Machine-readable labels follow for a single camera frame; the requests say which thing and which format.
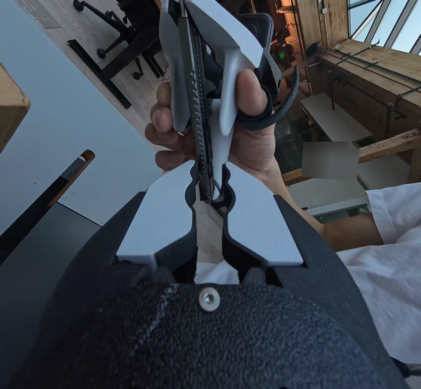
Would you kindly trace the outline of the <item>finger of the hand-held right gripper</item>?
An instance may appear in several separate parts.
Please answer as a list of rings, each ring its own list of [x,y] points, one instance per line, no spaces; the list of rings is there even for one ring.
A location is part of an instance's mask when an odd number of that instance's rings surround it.
[[[234,96],[238,73],[259,68],[263,48],[254,35],[215,0],[184,0],[203,40],[223,68],[219,128],[227,136],[237,116]]]
[[[178,1],[162,1],[159,32],[170,69],[173,128],[182,132],[198,108],[198,65],[193,24]]]

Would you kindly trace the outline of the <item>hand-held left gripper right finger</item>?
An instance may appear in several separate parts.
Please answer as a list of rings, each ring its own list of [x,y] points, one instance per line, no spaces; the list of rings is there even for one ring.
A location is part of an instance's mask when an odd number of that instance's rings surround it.
[[[232,163],[223,166],[224,236],[258,265],[302,266],[303,258],[274,194]]]

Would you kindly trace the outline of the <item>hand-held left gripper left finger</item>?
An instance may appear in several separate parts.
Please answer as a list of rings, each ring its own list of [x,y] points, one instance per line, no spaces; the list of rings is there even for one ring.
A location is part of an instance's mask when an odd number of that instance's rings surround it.
[[[197,258],[197,164],[165,173],[146,191],[117,250],[119,261],[179,268]]]

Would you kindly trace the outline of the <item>metal utility knife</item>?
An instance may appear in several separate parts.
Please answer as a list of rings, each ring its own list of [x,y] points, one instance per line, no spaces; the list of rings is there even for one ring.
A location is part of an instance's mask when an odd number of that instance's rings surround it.
[[[215,192],[213,151],[201,36],[194,24],[192,15],[188,12],[185,0],[178,1],[181,7],[181,14],[178,19],[178,31],[186,73],[190,120],[194,132],[194,144],[197,154],[200,198],[201,201],[211,204]]]

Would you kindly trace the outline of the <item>person's right hand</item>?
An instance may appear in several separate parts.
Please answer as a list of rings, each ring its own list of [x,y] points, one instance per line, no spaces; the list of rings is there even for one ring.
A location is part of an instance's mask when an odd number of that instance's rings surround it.
[[[266,93],[250,69],[237,76],[236,102],[239,111],[250,116],[257,116],[266,108]],[[197,159],[192,128],[175,131],[170,103],[171,85],[167,81],[162,82],[157,89],[157,103],[150,111],[151,122],[145,128],[145,136],[150,143],[166,148],[155,155],[157,166],[165,172]],[[250,131],[235,125],[229,162],[257,178],[273,194],[284,198],[290,196],[275,159],[274,126]]]

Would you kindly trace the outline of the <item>black office chair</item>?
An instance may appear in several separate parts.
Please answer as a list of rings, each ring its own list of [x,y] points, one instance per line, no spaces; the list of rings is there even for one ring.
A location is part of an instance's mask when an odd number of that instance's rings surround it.
[[[119,36],[121,33],[121,29],[118,26],[112,26],[113,21],[110,22],[108,21],[108,19],[115,20],[119,23],[122,22],[125,27],[132,28],[135,31],[135,34],[143,32],[144,29],[151,25],[157,24],[159,27],[160,11],[158,10],[158,7],[154,0],[115,1],[120,11],[124,13],[123,19],[120,19],[113,11],[106,11],[105,13],[103,13],[85,1],[74,0],[73,7],[78,12],[82,12],[85,8],[87,8],[100,19],[102,19],[104,22],[106,22],[109,26],[115,29],[119,33]],[[109,49],[110,46],[106,49],[98,48],[96,51],[97,56],[101,59],[105,59],[106,55],[111,51]]]

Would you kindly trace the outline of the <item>white table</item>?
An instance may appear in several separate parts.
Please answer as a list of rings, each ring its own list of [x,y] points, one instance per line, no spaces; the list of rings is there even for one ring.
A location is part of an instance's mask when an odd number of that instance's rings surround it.
[[[304,111],[333,142],[346,142],[348,148],[361,148],[379,142],[365,127],[343,110],[325,93],[300,101]]]

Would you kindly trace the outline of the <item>black desk frame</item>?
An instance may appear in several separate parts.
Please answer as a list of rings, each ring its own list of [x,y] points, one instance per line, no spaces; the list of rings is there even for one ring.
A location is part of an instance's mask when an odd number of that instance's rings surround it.
[[[118,26],[121,29],[119,38],[110,46],[109,49],[112,50],[123,41],[127,41],[128,46],[104,68],[100,68],[98,66],[94,59],[92,59],[92,57],[76,39],[69,40],[67,43],[81,58],[81,60],[92,70],[97,78],[106,86],[106,88],[124,106],[124,108],[128,109],[132,104],[115,86],[112,82],[112,78],[134,61],[139,71],[134,72],[133,77],[136,80],[139,80],[143,75],[140,57],[144,58],[156,78],[160,78],[164,75],[164,71],[155,60],[155,55],[162,49],[158,25],[155,24],[148,26],[143,32],[135,34],[135,31],[132,28],[125,27],[122,22],[119,23],[112,19],[108,19],[108,21],[113,21],[112,26]]]

